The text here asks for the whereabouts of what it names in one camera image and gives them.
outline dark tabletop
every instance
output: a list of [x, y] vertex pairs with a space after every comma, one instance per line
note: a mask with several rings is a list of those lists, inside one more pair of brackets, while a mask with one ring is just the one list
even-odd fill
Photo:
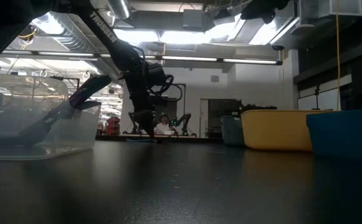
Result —
[[362, 223], [362, 162], [97, 141], [0, 162], [0, 223]]

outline fluorescent light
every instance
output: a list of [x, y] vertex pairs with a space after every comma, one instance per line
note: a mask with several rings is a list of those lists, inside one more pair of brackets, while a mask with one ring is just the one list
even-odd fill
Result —
[[145, 59], [147, 59], [147, 60], [149, 60], [149, 59], [156, 59], [156, 56], [154, 56], [154, 55], [145, 55]]
[[69, 57], [69, 60], [83, 60], [88, 62], [96, 62], [97, 58], [80, 58], [80, 57]]
[[50, 12], [32, 20], [32, 23], [47, 34], [61, 34], [64, 32], [62, 25], [57, 22]]
[[178, 56], [163, 56], [164, 60], [189, 60], [196, 62], [216, 62], [216, 58], [201, 58], [201, 57], [178, 57]]
[[166, 31], [161, 41], [167, 44], [204, 44], [210, 42], [210, 37], [202, 32]]
[[155, 31], [150, 30], [120, 30], [115, 29], [117, 37], [131, 44], [139, 44], [140, 42], [157, 42], [158, 35]]
[[276, 35], [276, 22], [273, 20], [270, 24], [264, 24], [255, 34], [249, 44], [265, 45], [270, 42]]
[[234, 40], [246, 22], [246, 20], [241, 19], [241, 14], [235, 16], [235, 21], [237, 21], [235, 29], [229, 34], [227, 41]]
[[30, 55], [32, 52], [28, 50], [4, 50], [2, 54]]
[[[100, 56], [102, 58], [110, 58], [111, 57], [110, 54], [101, 54]], [[154, 59], [156, 59], [156, 56], [154, 56], [154, 55], [145, 55], [145, 59], [154, 60]]]
[[300, 18], [297, 17], [295, 18], [284, 30], [282, 30], [278, 35], [276, 35], [275, 38], [273, 38], [269, 43], [270, 44], [274, 44], [276, 41], [278, 41], [283, 35], [285, 35], [287, 33], [287, 31], [289, 31], [291, 28], [294, 27], [294, 25], [296, 23], [298, 23], [300, 21]]
[[49, 56], [69, 56], [69, 57], [93, 57], [93, 54], [70, 53], [70, 52], [39, 52], [40, 55]]
[[278, 62], [270, 60], [251, 60], [251, 59], [224, 59], [225, 63], [252, 63], [262, 65], [276, 65]]
[[118, 96], [91, 96], [93, 100], [118, 100]]

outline transparent plastic container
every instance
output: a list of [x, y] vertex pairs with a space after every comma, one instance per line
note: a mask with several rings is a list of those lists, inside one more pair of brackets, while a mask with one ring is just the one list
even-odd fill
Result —
[[46, 159], [90, 149], [99, 113], [100, 106], [73, 109], [62, 81], [0, 75], [0, 159]]

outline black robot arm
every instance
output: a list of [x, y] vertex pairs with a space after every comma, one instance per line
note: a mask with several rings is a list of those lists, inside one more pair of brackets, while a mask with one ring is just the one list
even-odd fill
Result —
[[192, 114], [191, 113], [186, 113], [184, 115], [182, 115], [182, 117], [176, 121], [176, 126], [178, 127], [179, 125], [181, 125], [181, 123], [183, 121], [185, 121], [182, 125], [182, 135], [187, 135], [188, 134], [188, 123], [189, 120], [191, 119]]
[[126, 82], [134, 106], [133, 121], [153, 137], [154, 109], [148, 100], [148, 90], [153, 85], [166, 83], [167, 77], [161, 66], [146, 63], [135, 47], [120, 40], [89, 0], [73, 0], [67, 4], [56, 4], [53, 10], [78, 15], [105, 45], [114, 64], [123, 72], [122, 78]]

